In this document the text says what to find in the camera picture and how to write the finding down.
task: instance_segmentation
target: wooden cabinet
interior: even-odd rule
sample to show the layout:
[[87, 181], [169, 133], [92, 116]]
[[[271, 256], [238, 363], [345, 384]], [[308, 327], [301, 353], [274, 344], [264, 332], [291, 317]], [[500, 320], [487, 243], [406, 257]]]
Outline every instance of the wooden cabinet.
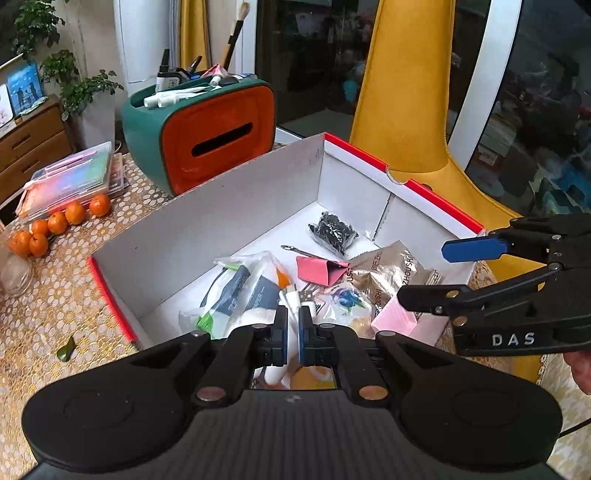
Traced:
[[54, 95], [0, 135], [0, 203], [37, 170], [74, 151]]

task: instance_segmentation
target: drawer handle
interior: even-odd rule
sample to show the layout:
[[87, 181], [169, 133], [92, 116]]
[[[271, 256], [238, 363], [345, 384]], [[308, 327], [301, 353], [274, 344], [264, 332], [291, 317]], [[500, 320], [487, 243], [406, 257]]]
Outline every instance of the drawer handle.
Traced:
[[29, 138], [31, 138], [31, 134], [26, 134], [24, 137], [22, 137], [18, 142], [16, 142], [12, 146], [12, 149], [14, 150], [15, 148], [20, 147], [23, 143], [25, 143], [27, 140], [29, 140]]
[[29, 163], [29, 165], [27, 165], [26, 167], [21, 169], [21, 172], [25, 173], [27, 170], [30, 170], [31, 168], [33, 168], [35, 165], [39, 164], [38, 160], [34, 160], [32, 163]]

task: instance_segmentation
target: pen holder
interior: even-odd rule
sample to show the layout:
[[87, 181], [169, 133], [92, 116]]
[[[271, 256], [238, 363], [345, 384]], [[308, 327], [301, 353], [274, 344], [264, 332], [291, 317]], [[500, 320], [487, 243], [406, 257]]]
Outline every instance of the pen holder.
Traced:
[[[167, 91], [207, 85], [210, 77]], [[258, 79], [147, 109], [149, 87], [121, 110], [125, 140], [135, 164], [159, 188], [180, 195], [269, 152], [275, 138], [275, 99]]]

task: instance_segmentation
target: paintbrush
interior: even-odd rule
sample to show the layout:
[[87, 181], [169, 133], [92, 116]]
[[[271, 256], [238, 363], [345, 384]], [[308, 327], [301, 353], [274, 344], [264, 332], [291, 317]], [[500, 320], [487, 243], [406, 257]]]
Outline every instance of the paintbrush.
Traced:
[[248, 2], [242, 2], [240, 6], [240, 10], [238, 12], [238, 19], [234, 24], [234, 28], [230, 34], [230, 38], [228, 39], [228, 44], [226, 46], [226, 51], [223, 56], [223, 63], [222, 67], [226, 69], [226, 71], [230, 68], [230, 60], [232, 59], [232, 54], [234, 53], [234, 47], [236, 47], [236, 41], [238, 40], [238, 36], [242, 31], [242, 25], [244, 24], [244, 19], [248, 16], [248, 12], [251, 10], [251, 4]]

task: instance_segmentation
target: green tag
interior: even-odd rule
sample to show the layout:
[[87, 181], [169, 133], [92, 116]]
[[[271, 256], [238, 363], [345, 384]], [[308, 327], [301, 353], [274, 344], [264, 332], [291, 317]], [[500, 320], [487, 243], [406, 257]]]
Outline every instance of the green tag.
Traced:
[[212, 334], [212, 327], [213, 327], [213, 317], [209, 312], [207, 312], [202, 317], [199, 317], [197, 321], [197, 330], [205, 330], [210, 335]]

